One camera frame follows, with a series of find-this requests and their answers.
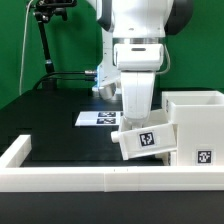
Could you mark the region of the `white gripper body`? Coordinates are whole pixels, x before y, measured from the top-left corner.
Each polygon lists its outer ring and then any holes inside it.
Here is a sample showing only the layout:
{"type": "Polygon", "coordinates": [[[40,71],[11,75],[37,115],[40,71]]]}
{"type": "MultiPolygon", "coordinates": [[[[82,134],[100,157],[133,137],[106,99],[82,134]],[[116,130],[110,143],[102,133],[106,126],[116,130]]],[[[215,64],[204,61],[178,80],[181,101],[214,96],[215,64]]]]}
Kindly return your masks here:
{"type": "Polygon", "coordinates": [[[131,128],[142,128],[152,105],[154,72],[122,72],[121,91],[123,115],[131,128]]]}

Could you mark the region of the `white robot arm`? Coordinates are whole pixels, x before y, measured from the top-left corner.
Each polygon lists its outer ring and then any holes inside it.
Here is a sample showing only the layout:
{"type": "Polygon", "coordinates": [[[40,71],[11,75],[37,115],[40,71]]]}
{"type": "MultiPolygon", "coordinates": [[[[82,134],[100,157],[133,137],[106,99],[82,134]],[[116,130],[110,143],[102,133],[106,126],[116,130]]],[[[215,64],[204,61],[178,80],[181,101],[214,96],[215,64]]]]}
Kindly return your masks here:
{"type": "Polygon", "coordinates": [[[123,120],[132,129],[149,119],[155,77],[169,64],[163,39],[190,21],[194,0],[87,0],[102,28],[97,87],[104,99],[121,90],[123,120]]]}

